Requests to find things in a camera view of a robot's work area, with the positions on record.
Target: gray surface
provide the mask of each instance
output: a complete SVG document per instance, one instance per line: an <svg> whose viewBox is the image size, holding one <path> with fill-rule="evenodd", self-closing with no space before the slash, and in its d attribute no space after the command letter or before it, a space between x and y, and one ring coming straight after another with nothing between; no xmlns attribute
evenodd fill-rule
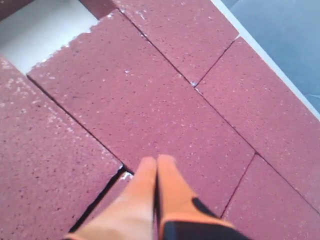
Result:
<svg viewBox="0 0 320 240"><path fill-rule="evenodd" d="M222 0L320 112L320 0Z"/></svg>

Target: white edge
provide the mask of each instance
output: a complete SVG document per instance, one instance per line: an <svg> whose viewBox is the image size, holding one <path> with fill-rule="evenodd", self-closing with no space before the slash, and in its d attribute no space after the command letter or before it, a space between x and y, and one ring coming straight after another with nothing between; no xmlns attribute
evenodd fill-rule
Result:
<svg viewBox="0 0 320 240"><path fill-rule="evenodd" d="M285 83L285 85L296 95L296 97L306 106L307 109L320 121L320 113L311 105L306 97L299 91L299 89L292 83L286 74L278 67L275 61L266 53L265 50L257 43L245 27L238 21L232 12L226 7L221 0L211 0L211 2L219 9L226 19L239 32L238 37L242 37L265 61L265 63L277 74L277 76Z"/></svg>

